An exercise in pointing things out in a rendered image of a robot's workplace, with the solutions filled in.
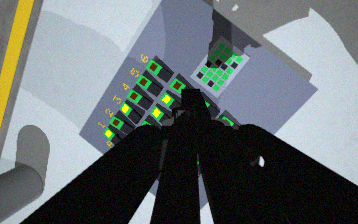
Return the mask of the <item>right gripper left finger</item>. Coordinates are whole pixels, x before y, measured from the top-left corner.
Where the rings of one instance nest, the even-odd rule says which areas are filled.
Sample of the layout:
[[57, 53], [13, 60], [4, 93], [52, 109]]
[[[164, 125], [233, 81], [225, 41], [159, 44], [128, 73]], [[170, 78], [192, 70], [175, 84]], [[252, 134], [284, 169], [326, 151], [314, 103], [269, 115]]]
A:
[[150, 224], [201, 224], [191, 89], [172, 118], [135, 128], [19, 224], [129, 224], [160, 174]]

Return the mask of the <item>grey switch panel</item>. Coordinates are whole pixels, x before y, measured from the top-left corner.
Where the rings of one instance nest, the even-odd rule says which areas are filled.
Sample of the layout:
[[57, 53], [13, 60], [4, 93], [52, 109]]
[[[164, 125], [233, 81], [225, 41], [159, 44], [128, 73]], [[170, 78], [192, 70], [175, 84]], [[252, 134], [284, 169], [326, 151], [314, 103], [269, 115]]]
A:
[[105, 154], [139, 126], [161, 129], [181, 89], [200, 89], [234, 130], [273, 135], [318, 90], [203, 0], [162, 0], [78, 135]]

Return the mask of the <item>grey bottle with blue cap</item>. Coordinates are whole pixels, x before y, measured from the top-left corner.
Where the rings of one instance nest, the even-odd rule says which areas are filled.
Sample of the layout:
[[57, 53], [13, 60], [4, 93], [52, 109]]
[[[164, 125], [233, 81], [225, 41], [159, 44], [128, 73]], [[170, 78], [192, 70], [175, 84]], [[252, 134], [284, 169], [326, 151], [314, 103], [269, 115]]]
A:
[[0, 223], [38, 199], [43, 182], [36, 170], [20, 165], [0, 174]]

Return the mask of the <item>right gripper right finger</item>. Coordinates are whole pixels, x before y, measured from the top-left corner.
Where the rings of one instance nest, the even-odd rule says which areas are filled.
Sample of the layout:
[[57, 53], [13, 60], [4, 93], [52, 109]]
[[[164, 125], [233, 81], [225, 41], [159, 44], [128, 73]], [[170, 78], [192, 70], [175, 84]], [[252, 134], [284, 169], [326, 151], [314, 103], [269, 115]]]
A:
[[200, 89], [191, 93], [214, 224], [358, 224], [358, 185], [259, 126], [211, 118]]

